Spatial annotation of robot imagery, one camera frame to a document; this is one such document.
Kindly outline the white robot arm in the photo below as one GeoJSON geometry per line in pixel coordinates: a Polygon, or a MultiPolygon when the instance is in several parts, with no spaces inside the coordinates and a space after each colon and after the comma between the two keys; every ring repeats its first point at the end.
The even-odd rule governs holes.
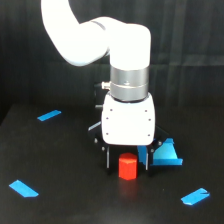
{"type": "Polygon", "coordinates": [[[88,128],[105,152],[112,145],[144,147],[145,170],[155,165],[154,153],[168,133],[155,124],[153,97],[148,91],[151,33],[143,25],[98,17],[80,23],[69,0],[41,0],[42,21],[60,55],[73,66],[110,58],[110,80],[101,120],[88,128]]]}

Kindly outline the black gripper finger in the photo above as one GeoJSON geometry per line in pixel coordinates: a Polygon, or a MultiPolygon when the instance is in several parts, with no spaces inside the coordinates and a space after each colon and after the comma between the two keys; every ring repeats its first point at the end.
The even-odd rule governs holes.
{"type": "Polygon", "coordinates": [[[146,147],[146,165],[145,169],[149,176],[153,175],[153,168],[151,165],[153,164],[153,155],[154,155],[154,148],[152,146],[146,147]]]}
{"type": "Polygon", "coordinates": [[[110,147],[109,146],[103,146],[102,151],[105,153],[105,160],[106,160],[106,173],[108,175],[111,174],[111,168],[110,168],[110,147]]]}

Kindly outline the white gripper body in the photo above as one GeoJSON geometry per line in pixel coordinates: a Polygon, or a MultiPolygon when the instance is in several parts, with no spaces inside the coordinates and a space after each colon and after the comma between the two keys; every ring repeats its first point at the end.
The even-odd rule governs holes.
{"type": "Polygon", "coordinates": [[[88,128],[88,132],[102,146],[160,147],[169,134],[156,125],[155,107],[151,94],[139,102],[119,102],[107,93],[101,120],[88,128]]]}

